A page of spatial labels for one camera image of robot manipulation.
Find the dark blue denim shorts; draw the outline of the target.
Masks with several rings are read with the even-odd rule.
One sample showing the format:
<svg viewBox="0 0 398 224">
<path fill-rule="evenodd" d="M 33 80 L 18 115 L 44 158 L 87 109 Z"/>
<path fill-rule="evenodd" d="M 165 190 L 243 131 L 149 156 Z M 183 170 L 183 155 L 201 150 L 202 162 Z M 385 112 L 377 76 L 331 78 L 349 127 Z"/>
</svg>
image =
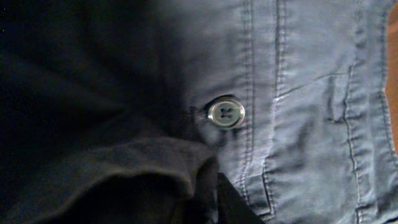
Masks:
<svg viewBox="0 0 398 224">
<path fill-rule="evenodd" d="M 396 223 L 394 1 L 1 2 L 1 222 Z"/>
</svg>

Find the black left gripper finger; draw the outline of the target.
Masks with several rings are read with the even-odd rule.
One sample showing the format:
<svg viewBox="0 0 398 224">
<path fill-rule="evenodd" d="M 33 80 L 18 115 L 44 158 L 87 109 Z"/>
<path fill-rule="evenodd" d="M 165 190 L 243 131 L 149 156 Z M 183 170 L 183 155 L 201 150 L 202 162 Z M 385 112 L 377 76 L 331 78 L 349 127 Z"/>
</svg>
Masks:
<svg viewBox="0 0 398 224">
<path fill-rule="evenodd" d="M 217 196 L 219 224 L 264 224 L 223 173 L 218 173 Z"/>
</svg>

